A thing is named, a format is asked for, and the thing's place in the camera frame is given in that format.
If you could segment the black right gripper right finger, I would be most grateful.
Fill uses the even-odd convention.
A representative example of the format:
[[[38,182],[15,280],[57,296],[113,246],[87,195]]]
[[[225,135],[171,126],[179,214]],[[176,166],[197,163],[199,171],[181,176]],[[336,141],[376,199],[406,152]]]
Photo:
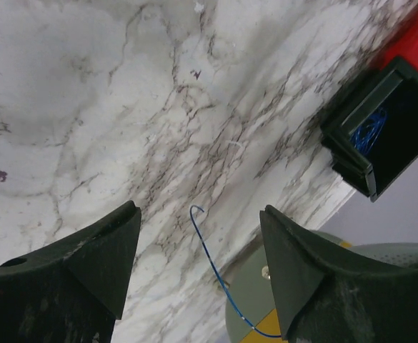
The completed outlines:
[[[354,253],[271,206],[260,226],[283,340],[418,342],[418,268]]]

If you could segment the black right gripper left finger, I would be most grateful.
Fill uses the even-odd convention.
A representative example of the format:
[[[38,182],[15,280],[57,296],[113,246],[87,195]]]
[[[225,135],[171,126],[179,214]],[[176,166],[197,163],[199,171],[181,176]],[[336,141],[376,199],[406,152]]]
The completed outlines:
[[[0,342],[110,342],[122,318],[141,210],[92,225],[0,265]]]

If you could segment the white perforated cable spool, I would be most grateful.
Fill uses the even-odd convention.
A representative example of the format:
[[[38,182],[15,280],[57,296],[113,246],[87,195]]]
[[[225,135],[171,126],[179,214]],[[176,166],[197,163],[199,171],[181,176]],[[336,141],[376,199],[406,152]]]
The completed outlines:
[[[350,247],[349,250],[386,264],[418,268],[418,243],[365,244]]]

